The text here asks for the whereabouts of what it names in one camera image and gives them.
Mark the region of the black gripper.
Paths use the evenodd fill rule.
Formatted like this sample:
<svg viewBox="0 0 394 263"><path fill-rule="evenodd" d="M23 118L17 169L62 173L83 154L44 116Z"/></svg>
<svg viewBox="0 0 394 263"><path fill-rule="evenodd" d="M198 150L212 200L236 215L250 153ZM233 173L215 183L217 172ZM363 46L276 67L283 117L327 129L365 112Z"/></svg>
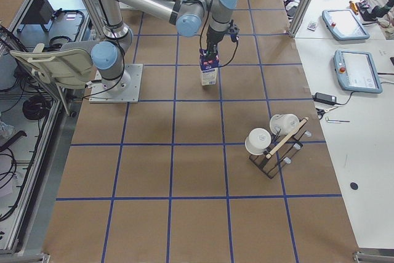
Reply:
<svg viewBox="0 0 394 263"><path fill-rule="evenodd" d="M208 30L206 33L207 55L217 55L218 43L222 41L225 33L223 31Z"/></svg>

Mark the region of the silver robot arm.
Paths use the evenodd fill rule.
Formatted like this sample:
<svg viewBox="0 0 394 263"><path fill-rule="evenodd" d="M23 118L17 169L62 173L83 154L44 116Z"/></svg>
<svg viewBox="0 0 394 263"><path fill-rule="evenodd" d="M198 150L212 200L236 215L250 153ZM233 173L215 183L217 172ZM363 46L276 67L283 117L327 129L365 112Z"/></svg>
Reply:
<svg viewBox="0 0 394 263"><path fill-rule="evenodd" d="M157 23L174 25L184 37L206 33L206 44L199 47L201 70L218 70L219 42L229 35L238 42L238 28L232 15L238 0L97 0L93 13L100 16L103 39L90 56L102 77L104 90L120 92L132 76L125 66L125 55L133 49L134 34L127 21L132 17L155 17Z"/></svg>

